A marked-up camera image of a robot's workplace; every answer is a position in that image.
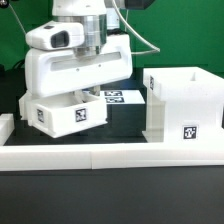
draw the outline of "open white box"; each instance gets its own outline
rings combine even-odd
[[[178,85],[173,85],[173,82],[167,76],[170,90],[180,85],[178,88],[182,91],[184,85],[189,83],[190,80],[192,80],[191,88],[194,88],[194,85],[197,85],[194,80],[202,80],[208,75],[207,72],[203,71],[203,74],[197,73],[195,76],[192,73],[192,68],[180,69],[183,73],[180,74],[180,70],[177,69],[176,75],[183,75],[183,80],[186,82],[181,81]],[[162,69],[162,71],[168,74],[168,70]],[[216,97],[217,91],[223,91],[223,80],[221,78],[217,77],[217,82],[214,83],[209,78],[206,80],[205,83],[207,82],[211,89],[214,88],[213,90],[215,90],[214,92],[207,92],[207,89],[202,87],[208,99]],[[176,93],[170,93],[169,95],[167,92],[161,91],[160,87],[158,86],[157,94],[159,95],[157,96],[161,100],[165,100],[166,97],[170,97],[170,99],[177,97]],[[192,93],[191,88],[186,87],[183,93]],[[200,142],[183,141],[181,144],[178,141],[173,141],[143,144],[2,146],[0,147],[0,171],[224,165],[224,138],[223,135],[221,137]]]
[[[28,101],[28,124],[56,138],[107,123],[105,99],[83,93],[83,101],[73,93]]]
[[[197,67],[144,70],[149,142],[224,140],[224,80]]]

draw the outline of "white container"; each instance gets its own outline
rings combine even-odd
[[[197,67],[144,69],[149,142],[224,140],[224,80]]]
[[[53,138],[107,123],[105,99],[83,93],[78,103],[72,93],[27,102],[28,124]]]

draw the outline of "white block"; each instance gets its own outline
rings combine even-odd
[[[4,145],[14,130],[13,114],[2,114],[0,116],[0,145]]]

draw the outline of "black cable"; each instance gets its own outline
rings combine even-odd
[[[25,64],[25,59],[22,59],[22,60],[16,62],[16,64],[13,65],[12,69],[22,68],[24,64]]]

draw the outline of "white platform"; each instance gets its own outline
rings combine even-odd
[[[224,144],[0,147],[0,171],[224,165]]]

